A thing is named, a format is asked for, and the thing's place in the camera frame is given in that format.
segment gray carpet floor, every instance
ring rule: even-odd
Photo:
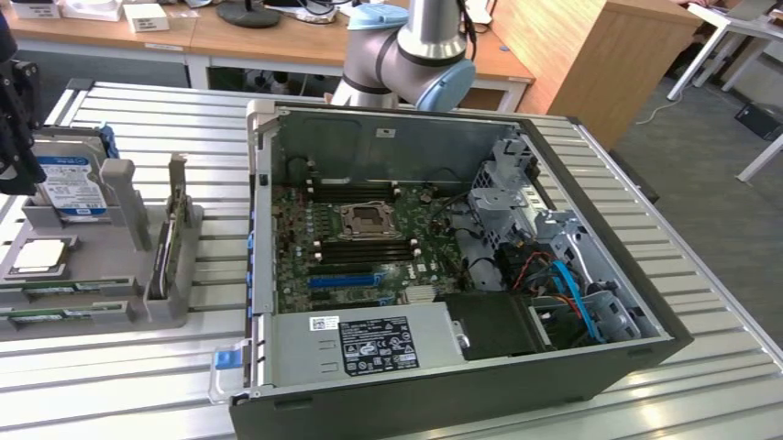
[[[177,64],[40,52],[17,58],[40,65],[45,113],[70,78],[186,87]],[[672,85],[663,80],[637,120],[668,103]],[[769,144],[733,120],[739,106],[713,88],[688,88],[679,105],[628,129],[616,149],[660,194],[657,209],[780,345],[783,155],[751,185],[733,179]]]

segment aluminum extrusion table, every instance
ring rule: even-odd
[[[206,400],[206,382],[214,347],[242,337],[244,107],[256,97],[104,82],[64,94],[49,122],[110,123],[148,203],[164,203],[169,192],[169,153],[186,153],[188,193],[205,208],[197,287],[181,328],[0,343],[0,438],[233,437],[226,408]],[[584,128],[561,117],[531,117],[696,339],[592,401],[400,438],[783,435],[779,348]],[[541,183],[564,202],[545,171]],[[0,241],[12,239],[22,218],[22,198],[4,201]]]

